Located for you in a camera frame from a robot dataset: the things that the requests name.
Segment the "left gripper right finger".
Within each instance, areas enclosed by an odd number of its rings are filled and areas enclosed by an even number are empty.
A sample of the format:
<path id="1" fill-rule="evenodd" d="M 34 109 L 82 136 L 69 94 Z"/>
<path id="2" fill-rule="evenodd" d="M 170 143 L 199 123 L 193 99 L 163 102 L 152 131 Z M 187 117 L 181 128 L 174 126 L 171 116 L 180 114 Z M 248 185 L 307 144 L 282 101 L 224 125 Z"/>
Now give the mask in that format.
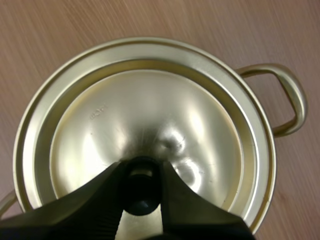
<path id="1" fill-rule="evenodd" d="M 244 220 L 193 192 L 169 162 L 159 165 L 163 235 L 172 240 L 254 240 Z"/>

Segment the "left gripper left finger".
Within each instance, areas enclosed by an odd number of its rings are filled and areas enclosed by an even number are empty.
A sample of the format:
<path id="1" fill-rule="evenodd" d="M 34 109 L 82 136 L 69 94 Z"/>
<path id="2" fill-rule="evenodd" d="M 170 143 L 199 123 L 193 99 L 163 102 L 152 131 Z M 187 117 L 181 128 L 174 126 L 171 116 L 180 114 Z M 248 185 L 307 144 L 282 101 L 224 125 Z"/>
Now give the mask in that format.
<path id="1" fill-rule="evenodd" d="M 0 222 L 2 240 L 113 240 L 123 207 L 125 163 L 114 163 L 79 189 Z"/>

